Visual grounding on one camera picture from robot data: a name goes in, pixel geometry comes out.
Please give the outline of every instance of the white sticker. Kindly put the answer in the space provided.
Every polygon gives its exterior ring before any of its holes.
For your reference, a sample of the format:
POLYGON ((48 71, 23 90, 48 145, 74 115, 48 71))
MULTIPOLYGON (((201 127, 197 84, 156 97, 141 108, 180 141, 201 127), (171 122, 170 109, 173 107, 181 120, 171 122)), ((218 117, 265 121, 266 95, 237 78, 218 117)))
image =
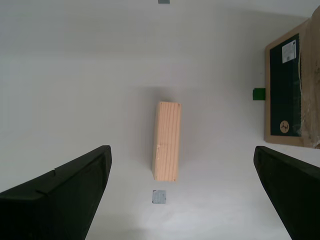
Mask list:
POLYGON ((297 57, 296 40, 282 47, 282 63, 289 62, 297 57))

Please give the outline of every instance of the gray object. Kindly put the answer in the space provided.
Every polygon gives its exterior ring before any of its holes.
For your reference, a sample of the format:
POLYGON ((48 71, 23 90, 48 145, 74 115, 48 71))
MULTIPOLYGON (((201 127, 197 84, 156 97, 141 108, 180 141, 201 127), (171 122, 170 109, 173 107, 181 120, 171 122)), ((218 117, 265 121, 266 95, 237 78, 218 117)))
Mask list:
POLYGON ((170 0, 158 0, 159 4, 170 4, 170 0))
POLYGON ((167 193, 164 190, 153 190, 152 203, 153 204, 166 204, 167 193))

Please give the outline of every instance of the small gray tab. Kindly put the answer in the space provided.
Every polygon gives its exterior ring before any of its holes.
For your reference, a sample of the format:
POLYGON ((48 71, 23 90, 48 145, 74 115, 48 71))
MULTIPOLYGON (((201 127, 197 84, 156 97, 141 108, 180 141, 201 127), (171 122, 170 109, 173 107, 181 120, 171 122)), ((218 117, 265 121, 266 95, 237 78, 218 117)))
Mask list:
POLYGON ((170 0, 158 0, 159 4, 170 4, 170 0))
POLYGON ((152 203, 153 204, 166 204, 167 193, 164 190, 153 190, 152 203))

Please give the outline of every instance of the wood grain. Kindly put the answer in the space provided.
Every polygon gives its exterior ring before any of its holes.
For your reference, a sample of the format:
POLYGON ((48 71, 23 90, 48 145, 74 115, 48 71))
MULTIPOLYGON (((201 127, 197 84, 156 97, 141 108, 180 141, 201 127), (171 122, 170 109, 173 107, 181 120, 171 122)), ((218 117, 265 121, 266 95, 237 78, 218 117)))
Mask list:
POLYGON ((159 102, 155 117, 152 173, 157 181, 178 178, 181 104, 159 102))

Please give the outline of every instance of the green object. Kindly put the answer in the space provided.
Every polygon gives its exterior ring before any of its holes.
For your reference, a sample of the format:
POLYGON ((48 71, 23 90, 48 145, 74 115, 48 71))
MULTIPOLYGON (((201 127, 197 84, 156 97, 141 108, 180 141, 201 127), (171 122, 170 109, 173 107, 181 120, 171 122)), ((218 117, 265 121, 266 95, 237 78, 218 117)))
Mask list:
POLYGON ((255 88, 252 92, 252 98, 254 101, 256 100, 266 100, 266 89, 265 88, 255 88))

